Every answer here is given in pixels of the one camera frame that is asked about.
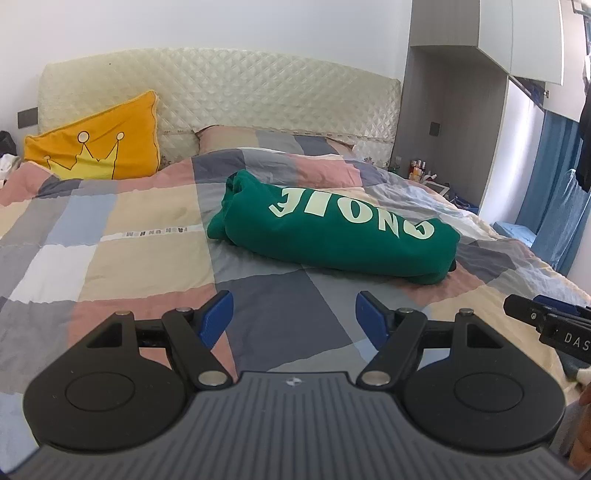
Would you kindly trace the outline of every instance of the metal pin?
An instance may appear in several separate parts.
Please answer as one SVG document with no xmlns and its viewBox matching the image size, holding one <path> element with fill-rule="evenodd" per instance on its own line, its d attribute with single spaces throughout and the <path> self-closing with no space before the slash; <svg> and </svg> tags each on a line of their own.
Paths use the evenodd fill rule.
<svg viewBox="0 0 591 480">
<path fill-rule="evenodd" d="M 380 370 L 370 370 L 369 372 L 365 372 L 361 375 L 361 381 L 366 384 L 370 385 L 371 387 L 381 387 L 383 385 L 387 385 L 390 383 L 392 379 L 390 375 L 386 372 L 381 372 Z"/>
<path fill-rule="evenodd" d="M 207 370 L 197 377 L 199 383 L 208 387 L 218 387 L 228 380 L 228 376 L 219 370 Z"/>
</svg>

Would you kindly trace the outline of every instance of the yellow pillow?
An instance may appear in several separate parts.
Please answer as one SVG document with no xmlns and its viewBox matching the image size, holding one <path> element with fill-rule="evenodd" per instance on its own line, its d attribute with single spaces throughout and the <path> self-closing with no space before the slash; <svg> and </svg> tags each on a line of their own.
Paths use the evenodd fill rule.
<svg viewBox="0 0 591 480">
<path fill-rule="evenodd" d="M 139 97 L 43 135 L 25 137 L 25 160 L 49 168 L 61 179 L 120 180 L 158 170 L 158 96 Z"/>
</svg>

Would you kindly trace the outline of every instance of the bed sheet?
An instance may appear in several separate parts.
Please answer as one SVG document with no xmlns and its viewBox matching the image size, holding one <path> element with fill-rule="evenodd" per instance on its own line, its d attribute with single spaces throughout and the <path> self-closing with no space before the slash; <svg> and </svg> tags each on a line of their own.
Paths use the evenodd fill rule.
<svg viewBox="0 0 591 480">
<path fill-rule="evenodd" d="M 225 180 L 247 169 L 279 186 L 350 196 L 418 223 L 438 217 L 462 235 L 457 269 L 438 285 L 314 268 L 261 257 L 206 237 Z M 367 245 L 379 252 L 380 245 Z M 375 354 L 355 320 L 369 290 L 391 309 L 412 307 L 453 320 L 471 307 L 546 369 L 571 400 L 574 383 L 533 327 L 506 317 L 511 293 L 590 304 L 574 284 L 520 241 L 426 187 L 338 155 L 306 157 L 256 148 L 217 151 L 131 180 L 65 180 L 26 163 L 0 190 L 0 468 L 35 449 L 22 415 L 32 378 L 115 310 L 136 319 L 200 307 L 230 290 L 235 314 L 214 347 L 241 371 L 347 371 Z M 143 355 L 166 363 L 163 351 Z"/>
</svg>

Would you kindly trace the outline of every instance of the white cabinet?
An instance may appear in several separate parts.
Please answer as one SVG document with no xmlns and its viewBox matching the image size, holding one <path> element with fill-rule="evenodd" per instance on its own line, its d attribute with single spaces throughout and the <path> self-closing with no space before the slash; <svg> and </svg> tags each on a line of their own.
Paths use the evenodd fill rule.
<svg viewBox="0 0 591 480">
<path fill-rule="evenodd" d="M 564 80 L 562 85 L 547 83 L 544 108 L 578 122 L 585 105 L 583 71 L 587 53 L 583 17 L 573 12 L 570 0 L 562 0 L 564 28 Z"/>
<path fill-rule="evenodd" d="M 511 0 L 480 0 L 478 48 L 506 72 L 511 71 L 512 18 Z"/>
<path fill-rule="evenodd" d="M 563 37 L 560 0 L 413 0 L 408 44 L 483 53 L 515 77 L 562 85 Z"/>
<path fill-rule="evenodd" d="M 564 38 L 560 0 L 512 0 L 510 73 L 562 85 Z"/>
</svg>

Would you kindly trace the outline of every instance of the white wall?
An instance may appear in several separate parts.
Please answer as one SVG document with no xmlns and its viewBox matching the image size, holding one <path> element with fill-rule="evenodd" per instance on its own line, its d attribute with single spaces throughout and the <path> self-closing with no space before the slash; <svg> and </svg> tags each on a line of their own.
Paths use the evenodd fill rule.
<svg viewBox="0 0 591 480">
<path fill-rule="evenodd" d="M 544 112 L 509 82 L 488 185 L 478 215 L 490 223 L 515 223 L 540 144 Z"/>
<path fill-rule="evenodd" d="M 408 49 L 406 82 L 392 153 L 402 158 L 399 175 L 406 175 L 414 158 L 424 160 L 428 170 L 433 169 L 440 154 L 440 137 L 429 135 L 429 127 L 431 122 L 443 121 L 448 72 L 441 58 L 417 47 Z"/>
<path fill-rule="evenodd" d="M 0 0 L 0 129 L 37 105 L 47 63 L 128 48 L 221 47 L 330 60 L 402 81 L 412 0 Z"/>
<path fill-rule="evenodd" d="M 567 278 L 591 295 L 591 216 Z"/>
</svg>

